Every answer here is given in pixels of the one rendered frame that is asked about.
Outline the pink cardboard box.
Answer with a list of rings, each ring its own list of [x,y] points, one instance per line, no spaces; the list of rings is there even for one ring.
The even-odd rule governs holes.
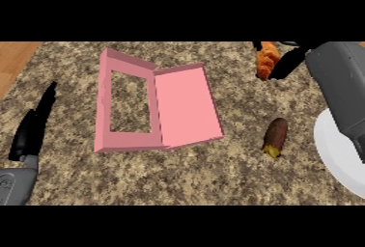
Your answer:
[[[145,79],[151,131],[115,132],[111,127],[111,74]],[[172,150],[223,138],[223,127],[204,65],[160,69],[108,48],[101,55],[95,151]]]

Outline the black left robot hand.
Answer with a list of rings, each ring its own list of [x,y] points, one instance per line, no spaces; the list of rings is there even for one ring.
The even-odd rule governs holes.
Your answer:
[[[56,101],[56,86],[58,83],[53,82],[42,96],[37,107],[28,110],[21,120],[9,152],[9,159],[12,161],[24,161],[28,155],[40,153],[46,123]]]

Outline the white plate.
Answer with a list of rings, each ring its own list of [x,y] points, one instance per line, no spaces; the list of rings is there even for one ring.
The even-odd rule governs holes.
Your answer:
[[[340,133],[330,109],[325,109],[313,125],[315,147],[334,178],[346,189],[365,199],[365,164],[355,145]]]

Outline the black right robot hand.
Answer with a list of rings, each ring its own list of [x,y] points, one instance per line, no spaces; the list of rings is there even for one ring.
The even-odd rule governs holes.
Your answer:
[[[281,56],[281,59],[274,67],[272,73],[266,80],[269,79],[284,79],[300,63],[305,61],[306,52],[316,48],[319,43],[315,41],[284,41],[282,44],[294,46],[294,49],[288,51]],[[262,50],[262,41],[254,41],[253,45],[257,52]]]

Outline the orange-brown croissant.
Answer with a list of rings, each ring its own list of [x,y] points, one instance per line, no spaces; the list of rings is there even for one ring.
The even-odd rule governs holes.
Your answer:
[[[257,77],[266,80],[281,56],[272,41],[263,41],[262,47],[262,50],[257,52]]]

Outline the brown sweet potato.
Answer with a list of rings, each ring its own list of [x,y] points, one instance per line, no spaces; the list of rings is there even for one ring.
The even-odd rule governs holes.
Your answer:
[[[277,158],[281,155],[287,139],[288,123],[282,118],[277,118],[269,124],[263,137],[263,152]]]

